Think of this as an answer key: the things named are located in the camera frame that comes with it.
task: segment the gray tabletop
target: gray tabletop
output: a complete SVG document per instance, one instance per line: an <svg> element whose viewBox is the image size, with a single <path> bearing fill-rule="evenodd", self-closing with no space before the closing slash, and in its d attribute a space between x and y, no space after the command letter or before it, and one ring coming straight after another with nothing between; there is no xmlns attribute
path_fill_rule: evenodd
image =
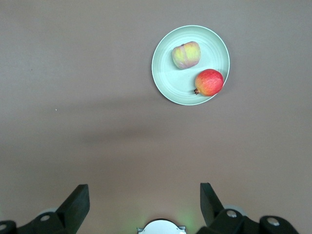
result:
<svg viewBox="0 0 312 234"><path fill-rule="evenodd" d="M78 233L154 218L194 234L199 184L258 221L312 228L312 1L0 1L0 219L23 225L82 183ZM151 63L184 25L231 58L221 92L166 99Z"/></svg>

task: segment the yellow-green fruit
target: yellow-green fruit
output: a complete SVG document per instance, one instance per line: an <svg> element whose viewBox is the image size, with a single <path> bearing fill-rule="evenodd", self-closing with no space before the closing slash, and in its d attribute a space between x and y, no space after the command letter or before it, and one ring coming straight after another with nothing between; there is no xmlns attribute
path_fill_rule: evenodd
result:
<svg viewBox="0 0 312 234"><path fill-rule="evenodd" d="M182 44L172 50L172 59L180 69L193 67L199 63L200 47L195 41Z"/></svg>

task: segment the plate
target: plate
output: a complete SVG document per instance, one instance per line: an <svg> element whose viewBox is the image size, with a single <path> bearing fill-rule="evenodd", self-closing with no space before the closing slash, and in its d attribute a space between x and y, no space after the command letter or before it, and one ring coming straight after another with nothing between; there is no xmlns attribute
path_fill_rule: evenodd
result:
<svg viewBox="0 0 312 234"><path fill-rule="evenodd" d="M199 44L201 57L197 65L181 70L173 62L171 52L190 41ZM223 40L212 30L198 25L179 27L168 33L158 44L152 59L152 74L158 90L170 101L181 105L198 105L214 96L194 93L195 78L212 68L223 75L224 83L230 70L230 56Z"/></svg>

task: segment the apple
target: apple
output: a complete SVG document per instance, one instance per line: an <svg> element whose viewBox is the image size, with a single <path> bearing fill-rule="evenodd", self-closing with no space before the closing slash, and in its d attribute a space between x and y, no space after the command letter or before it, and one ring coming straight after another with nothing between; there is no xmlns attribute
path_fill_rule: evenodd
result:
<svg viewBox="0 0 312 234"><path fill-rule="evenodd" d="M186 69L198 64L200 60L200 47L195 41L182 44L172 50L172 59L180 69Z"/></svg>
<svg viewBox="0 0 312 234"><path fill-rule="evenodd" d="M223 76L215 69L206 69L199 73L195 79L195 94L213 96L223 87Z"/></svg>

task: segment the screw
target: screw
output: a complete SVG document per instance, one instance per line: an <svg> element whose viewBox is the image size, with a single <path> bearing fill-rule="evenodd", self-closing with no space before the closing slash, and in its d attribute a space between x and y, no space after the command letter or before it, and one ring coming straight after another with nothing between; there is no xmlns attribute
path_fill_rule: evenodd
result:
<svg viewBox="0 0 312 234"><path fill-rule="evenodd" d="M268 223L270 223L273 226L279 226L279 222L277 221L276 218L270 217L267 219Z"/></svg>
<svg viewBox="0 0 312 234"><path fill-rule="evenodd" d="M4 230L4 229L6 229L6 224L1 224L1 225L0 225L0 231L2 231L2 230Z"/></svg>
<svg viewBox="0 0 312 234"><path fill-rule="evenodd" d="M44 222L44 221L47 221L49 218L50 218L49 215L45 215L45 216L42 216L42 217L41 217L40 221L41 221L41 222Z"/></svg>
<svg viewBox="0 0 312 234"><path fill-rule="evenodd" d="M227 211L226 214L228 215L228 217L231 217L231 218L236 218L237 217L237 214L235 211Z"/></svg>

